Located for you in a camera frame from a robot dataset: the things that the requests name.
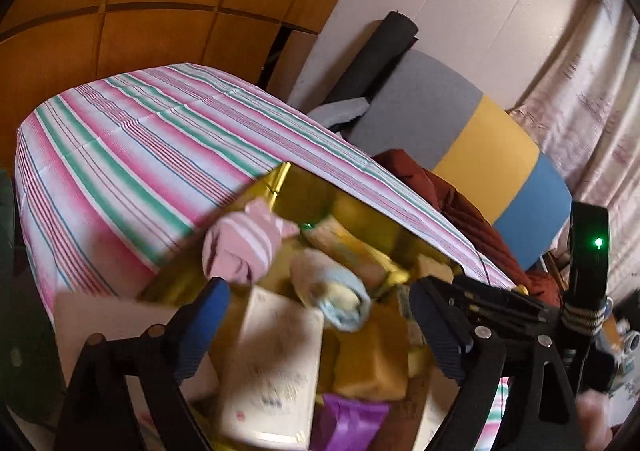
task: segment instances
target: gray cloth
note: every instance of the gray cloth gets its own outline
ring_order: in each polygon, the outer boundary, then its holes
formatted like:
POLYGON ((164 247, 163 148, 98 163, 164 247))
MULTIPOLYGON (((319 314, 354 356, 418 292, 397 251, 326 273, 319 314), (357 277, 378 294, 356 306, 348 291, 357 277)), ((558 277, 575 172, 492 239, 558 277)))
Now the gray cloth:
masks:
POLYGON ((354 118, 365 114, 369 110, 369 103, 364 97, 338 100, 323 104, 310 111, 307 116, 326 128, 336 124, 351 122, 354 118))
POLYGON ((348 141, 371 156, 404 149, 420 166, 433 170, 481 98, 482 92, 459 73, 409 50, 348 141))

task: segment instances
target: yellow sponge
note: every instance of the yellow sponge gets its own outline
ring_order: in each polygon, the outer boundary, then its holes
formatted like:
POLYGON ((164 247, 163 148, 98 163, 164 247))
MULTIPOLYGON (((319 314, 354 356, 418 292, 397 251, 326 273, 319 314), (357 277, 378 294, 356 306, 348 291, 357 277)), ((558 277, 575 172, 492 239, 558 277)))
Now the yellow sponge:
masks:
POLYGON ((408 382, 409 338, 398 310, 373 303, 359 332, 337 333, 340 352, 333 391, 366 401, 404 399, 408 382))
POLYGON ((425 256, 424 254, 418 254, 411 274, 413 279, 431 275, 447 283, 453 282, 453 271, 449 265, 437 262, 433 257, 425 256))

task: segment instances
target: dark green object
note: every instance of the dark green object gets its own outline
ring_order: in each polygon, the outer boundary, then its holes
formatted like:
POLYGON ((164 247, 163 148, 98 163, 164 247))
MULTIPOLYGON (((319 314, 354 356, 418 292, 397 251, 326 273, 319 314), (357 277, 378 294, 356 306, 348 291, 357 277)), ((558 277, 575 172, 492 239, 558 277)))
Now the dark green object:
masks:
POLYGON ((63 391, 53 328, 26 250, 15 243, 12 182, 0 170, 0 402, 28 422, 50 426, 63 391))
POLYGON ((607 294, 609 212, 604 207, 573 202, 571 269, 565 300, 574 307, 599 310, 607 294), (578 281, 584 282, 581 287, 578 281))

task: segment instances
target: gold box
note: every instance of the gold box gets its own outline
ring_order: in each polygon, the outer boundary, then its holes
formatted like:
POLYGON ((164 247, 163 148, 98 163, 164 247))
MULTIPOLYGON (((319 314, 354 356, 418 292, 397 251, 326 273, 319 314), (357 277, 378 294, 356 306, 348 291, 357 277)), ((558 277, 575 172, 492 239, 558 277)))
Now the gold box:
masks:
MULTIPOLYGON (((275 214, 298 225, 314 225, 332 214, 351 234, 386 254, 404 269, 412 268, 417 254, 425 254, 449 265, 454 274, 462 273, 459 264, 382 212, 290 162, 284 162, 257 180, 216 217, 240 211, 258 196, 265 199, 275 214)), ((195 299, 206 284, 202 272, 204 234, 195 235, 183 251, 162 267, 155 280, 140 294, 140 299, 174 306, 195 299)), ((292 256, 292 249, 297 243, 292 240, 283 244, 280 252, 290 254, 276 256, 272 266, 274 272, 270 271, 260 280, 261 286, 284 295, 292 294, 283 280, 288 277, 288 256, 292 256)), ((234 291, 245 295, 237 287, 234 291)))

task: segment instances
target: yellow cushion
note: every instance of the yellow cushion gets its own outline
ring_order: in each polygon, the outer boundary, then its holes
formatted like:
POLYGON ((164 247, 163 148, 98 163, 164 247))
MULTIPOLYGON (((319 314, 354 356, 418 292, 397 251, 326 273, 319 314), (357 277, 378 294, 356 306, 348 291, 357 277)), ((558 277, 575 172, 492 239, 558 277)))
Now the yellow cushion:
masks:
POLYGON ((538 146, 484 95, 434 173, 454 186, 493 224, 538 160, 538 146))

